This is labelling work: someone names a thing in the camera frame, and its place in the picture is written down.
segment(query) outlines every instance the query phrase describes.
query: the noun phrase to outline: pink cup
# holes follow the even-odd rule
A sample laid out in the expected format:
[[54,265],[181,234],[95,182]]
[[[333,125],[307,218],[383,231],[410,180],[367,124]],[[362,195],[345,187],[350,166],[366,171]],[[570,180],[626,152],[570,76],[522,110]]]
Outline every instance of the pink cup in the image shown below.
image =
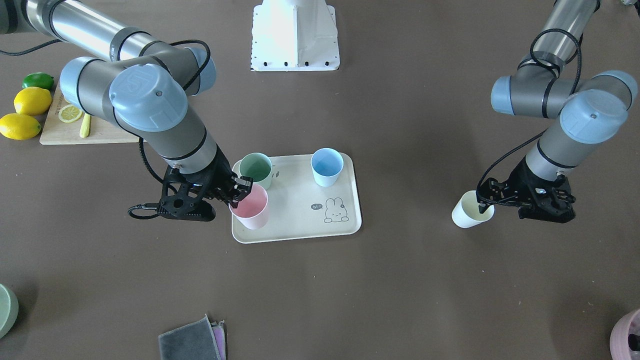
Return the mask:
[[609,338],[609,348],[613,360],[633,360],[637,359],[638,352],[632,352],[629,349],[628,337],[631,332],[636,333],[640,330],[640,309],[634,310],[626,314],[622,319],[618,320],[616,326],[611,331]]
[[268,202],[267,190],[254,183],[251,193],[238,202],[236,209],[229,205],[229,210],[247,229],[256,230],[265,226],[269,221]]

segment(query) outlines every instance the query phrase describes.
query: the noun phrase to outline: brown tabletop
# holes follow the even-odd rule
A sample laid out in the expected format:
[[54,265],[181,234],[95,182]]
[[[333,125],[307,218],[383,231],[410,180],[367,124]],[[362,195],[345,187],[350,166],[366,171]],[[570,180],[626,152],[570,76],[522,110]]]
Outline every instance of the brown tabletop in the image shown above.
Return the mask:
[[[519,220],[513,208],[470,229],[451,220],[493,161],[552,123],[490,103],[552,1],[330,1],[340,69],[288,73],[250,71],[259,1],[85,3],[161,40],[210,45],[218,80],[190,102],[232,164],[255,151],[348,154],[362,227],[244,245],[218,202],[213,222],[134,220],[127,208],[161,191],[136,144],[0,138],[0,283],[20,302],[0,359],[158,359],[159,334],[205,313],[226,321],[232,360],[610,357],[611,329],[640,307],[637,105],[570,175],[575,220]],[[640,79],[639,34],[635,9],[603,1],[582,78]],[[0,49],[47,40],[5,35]],[[78,56],[70,44],[2,56],[0,111],[13,112],[26,74],[57,80]],[[574,75],[575,61],[563,78]]]

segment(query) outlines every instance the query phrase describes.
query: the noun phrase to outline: plastic cup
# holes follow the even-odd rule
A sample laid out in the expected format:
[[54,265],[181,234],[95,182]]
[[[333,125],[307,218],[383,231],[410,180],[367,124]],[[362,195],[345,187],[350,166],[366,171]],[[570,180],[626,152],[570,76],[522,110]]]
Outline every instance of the plastic cup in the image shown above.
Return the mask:
[[251,193],[241,202],[236,209],[229,205],[231,213],[249,230],[260,229],[269,221],[269,195],[262,186],[253,183]]
[[493,217],[493,212],[495,211],[493,205],[489,206],[484,214],[480,214],[478,205],[476,191],[471,190],[466,192],[462,195],[456,204],[456,207],[451,212],[453,222],[466,229],[468,227],[476,226],[477,224],[482,224]]
[[0,338],[9,332],[18,317],[18,299],[13,291],[0,284]]
[[269,156],[261,152],[252,152],[240,161],[238,168],[241,176],[253,178],[253,183],[268,189],[271,186],[271,174],[273,173],[273,164]]
[[638,319],[639,315],[640,309],[634,310],[618,320],[618,323],[613,327],[611,337],[609,338],[609,350],[611,351],[613,360],[632,360],[640,357],[639,352],[631,351],[628,342],[631,331],[638,331],[640,329],[640,326],[638,326],[638,321],[640,320]]
[[336,150],[325,147],[314,152],[311,157],[311,169],[316,184],[329,187],[335,184],[344,167],[344,159]]

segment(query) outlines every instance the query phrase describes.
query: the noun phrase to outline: blue joint cap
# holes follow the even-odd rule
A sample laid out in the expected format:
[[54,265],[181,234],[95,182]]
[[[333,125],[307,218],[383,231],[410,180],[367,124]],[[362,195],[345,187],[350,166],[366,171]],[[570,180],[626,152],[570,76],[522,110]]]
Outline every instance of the blue joint cap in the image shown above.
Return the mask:
[[90,58],[89,56],[83,56],[81,58],[75,58],[68,62],[60,73],[60,90],[70,104],[76,108],[86,111],[80,105],[80,96],[78,96],[78,81],[80,80],[80,73],[86,66],[93,60],[99,60],[96,58]]
[[636,82],[636,79],[634,79],[633,76],[620,70],[609,70],[609,71],[601,72],[596,76],[600,76],[600,75],[613,76],[614,78],[618,78],[620,81],[626,84],[626,86],[631,91],[631,106],[633,106],[634,100],[638,96],[638,83]]
[[515,115],[511,105],[511,76],[502,76],[491,89],[491,106],[499,113]]
[[135,65],[119,73],[109,87],[109,99],[124,122],[153,133],[180,124],[189,106],[182,87],[154,64]]
[[[198,66],[202,66],[204,60],[207,57],[207,52],[203,49],[193,49],[192,47],[187,47],[187,49],[191,50],[193,56],[196,57],[196,61],[198,62]],[[207,91],[208,89],[213,87],[213,84],[216,82],[216,66],[213,64],[213,60],[209,57],[209,63],[202,69],[200,73],[200,88],[198,92],[193,95],[198,95],[202,92]]]
[[580,143],[602,143],[614,136],[627,120],[627,107],[603,90],[586,90],[571,96],[560,112],[564,132]]

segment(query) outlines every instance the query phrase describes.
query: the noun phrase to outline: wooden cutting board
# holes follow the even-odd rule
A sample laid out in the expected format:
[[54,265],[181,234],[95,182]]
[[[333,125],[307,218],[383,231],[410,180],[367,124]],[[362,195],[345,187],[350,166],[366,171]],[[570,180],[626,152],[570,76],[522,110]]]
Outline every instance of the wooden cutting board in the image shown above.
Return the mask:
[[64,123],[58,119],[60,109],[69,103],[62,96],[60,85],[56,87],[53,94],[53,102],[47,113],[42,134],[40,135],[40,143],[42,145],[70,145],[79,143],[125,143],[138,142],[138,137],[111,125],[109,122],[98,117],[91,117],[91,129],[89,136],[80,137],[80,125],[82,117],[70,124]]

